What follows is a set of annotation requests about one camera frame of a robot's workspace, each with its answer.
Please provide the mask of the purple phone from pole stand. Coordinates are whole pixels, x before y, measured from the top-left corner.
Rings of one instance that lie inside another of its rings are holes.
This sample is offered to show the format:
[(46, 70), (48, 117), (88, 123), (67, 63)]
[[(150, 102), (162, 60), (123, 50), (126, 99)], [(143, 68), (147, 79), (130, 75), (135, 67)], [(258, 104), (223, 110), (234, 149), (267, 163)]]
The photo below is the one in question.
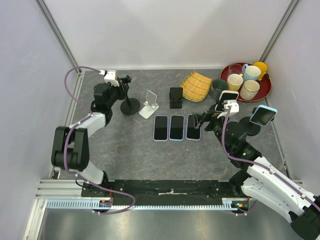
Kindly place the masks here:
[(195, 121), (192, 114), (187, 116), (186, 139), (199, 141), (201, 139), (201, 129), (195, 128)]

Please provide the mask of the cream case phone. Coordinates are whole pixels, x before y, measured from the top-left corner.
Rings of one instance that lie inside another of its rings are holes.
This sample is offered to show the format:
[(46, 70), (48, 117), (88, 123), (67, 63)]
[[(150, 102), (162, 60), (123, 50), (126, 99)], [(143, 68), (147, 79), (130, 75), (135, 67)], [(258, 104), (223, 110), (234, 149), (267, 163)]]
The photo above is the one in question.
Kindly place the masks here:
[(230, 100), (237, 100), (238, 97), (239, 97), (238, 91), (223, 90), (220, 94), (217, 104), (215, 105), (214, 110), (216, 112), (223, 112), (224, 102), (230, 101)]

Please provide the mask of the lavender case phone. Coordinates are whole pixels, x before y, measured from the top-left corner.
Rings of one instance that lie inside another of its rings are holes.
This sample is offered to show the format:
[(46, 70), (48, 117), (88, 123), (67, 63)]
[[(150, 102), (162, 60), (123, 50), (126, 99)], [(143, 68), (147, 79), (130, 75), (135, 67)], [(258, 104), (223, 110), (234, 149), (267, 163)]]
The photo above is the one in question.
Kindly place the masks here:
[(156, 142), (165, 142), (168, 140), (169, 118), (167, 115), (156, 115), (153, 125), (153, 140)]

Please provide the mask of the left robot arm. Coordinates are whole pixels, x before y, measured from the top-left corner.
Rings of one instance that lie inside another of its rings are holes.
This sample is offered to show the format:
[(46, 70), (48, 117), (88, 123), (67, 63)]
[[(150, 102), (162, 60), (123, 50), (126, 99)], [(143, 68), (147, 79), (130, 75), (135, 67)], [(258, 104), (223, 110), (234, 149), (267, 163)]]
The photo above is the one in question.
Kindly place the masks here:
[(116, 101), (129, 99), (131, 81), (131, 77), (126, 75), (117, 78), (115, 82), (108, 79), (106, 83), (95, 85), (89, 114), (77, 123), (55, 129), (52, 165), (78, 174), (87, 184), (92, 185), (92, 191), (99, 197), (109, 193), (110, 185), (107, 173), (90, 161), (89, 137), (110, 123), (112, 106)]

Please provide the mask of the light blue case phone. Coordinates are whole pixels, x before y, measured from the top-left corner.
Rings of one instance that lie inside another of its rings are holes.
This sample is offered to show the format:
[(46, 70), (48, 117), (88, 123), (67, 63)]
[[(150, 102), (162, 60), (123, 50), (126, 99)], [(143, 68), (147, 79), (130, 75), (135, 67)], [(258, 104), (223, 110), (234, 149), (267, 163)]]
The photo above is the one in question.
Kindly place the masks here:
[(183, 115), (172, 115), (170, 117), (169, 139), (182, 141), (184, 139), (185, 117)]

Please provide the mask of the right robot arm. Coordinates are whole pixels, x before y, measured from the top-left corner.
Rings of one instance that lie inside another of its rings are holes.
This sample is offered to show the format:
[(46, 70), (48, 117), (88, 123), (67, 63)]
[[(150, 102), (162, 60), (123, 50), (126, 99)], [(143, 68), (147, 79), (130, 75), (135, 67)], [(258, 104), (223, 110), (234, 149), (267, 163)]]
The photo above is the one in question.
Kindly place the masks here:
[(194, 127), (208, 123), (232, 164), (239, 168), (239, 179), (229, 184), (235, 197), (252, 197), (285, 218), (294, 232), (304, 240), (320, 238), (320, 197), (304, 189), (276, 169), (265, 156), (247, 142), (243, 125), (205, 111), (192, 114)]

